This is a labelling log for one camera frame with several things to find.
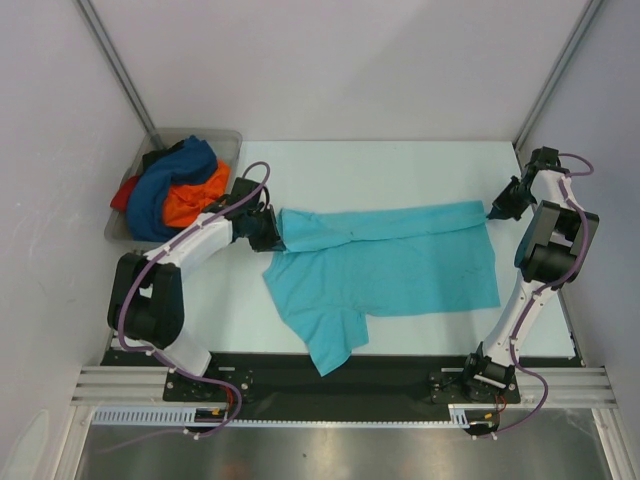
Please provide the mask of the light blue t-shirt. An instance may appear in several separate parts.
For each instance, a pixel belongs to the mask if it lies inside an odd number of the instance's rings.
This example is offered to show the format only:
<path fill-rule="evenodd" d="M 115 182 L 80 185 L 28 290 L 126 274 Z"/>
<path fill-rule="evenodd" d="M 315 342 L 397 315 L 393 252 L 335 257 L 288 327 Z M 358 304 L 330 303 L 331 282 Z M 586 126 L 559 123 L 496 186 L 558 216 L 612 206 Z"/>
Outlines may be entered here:
<path fill-rule="evenodd" d="M 369 341 L 367 319 L 458 313 L 500 304 L 479 201 L 319 214 L 283 209 L 285 249 L 263 278 L 318 374 Z"/>

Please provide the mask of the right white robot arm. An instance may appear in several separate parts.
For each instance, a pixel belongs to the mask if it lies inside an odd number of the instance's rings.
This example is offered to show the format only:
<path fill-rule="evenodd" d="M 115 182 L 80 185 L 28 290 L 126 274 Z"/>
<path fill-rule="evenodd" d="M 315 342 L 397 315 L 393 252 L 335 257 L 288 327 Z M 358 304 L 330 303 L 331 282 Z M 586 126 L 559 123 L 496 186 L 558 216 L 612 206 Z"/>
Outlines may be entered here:
<path fill-rule="evenodd" d="M 528 208 L 534 214 L 516 250 L 518 274 L 509 301 L 465 362 L 460 384 L 470 401 L 487 403 L 515 384 L 515 373 L 523 369 L 521 347 L 533 323 L 547 301 L 577 278 L 599 217 L 579 205 L 572 180 L 593 172 L 578 155 L 541 147 L 492 203 L 490 220 L 518 220 Z"/>

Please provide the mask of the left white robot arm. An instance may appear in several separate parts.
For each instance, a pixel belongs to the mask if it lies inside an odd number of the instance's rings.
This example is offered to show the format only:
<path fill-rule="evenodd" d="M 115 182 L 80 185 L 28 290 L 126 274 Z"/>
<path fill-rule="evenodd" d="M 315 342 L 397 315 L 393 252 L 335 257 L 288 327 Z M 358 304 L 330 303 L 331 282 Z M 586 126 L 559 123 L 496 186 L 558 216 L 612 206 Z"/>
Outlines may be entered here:
<path fill-rule="evenodd" d="M 209 368 L 212 354 L 185 326 L 183 281 L 213 254 L 238 239 L 255 252 L 282 251 L 266 183 L 237 178 L 231 192 L 211 203 L 184 231 L 144 254 L 127 253 L 116 266 L 107 323 L 125 349 L 140 342 L 188 373 L 186 387 L 197 398 L 214 397 L 221 376 Z"/>

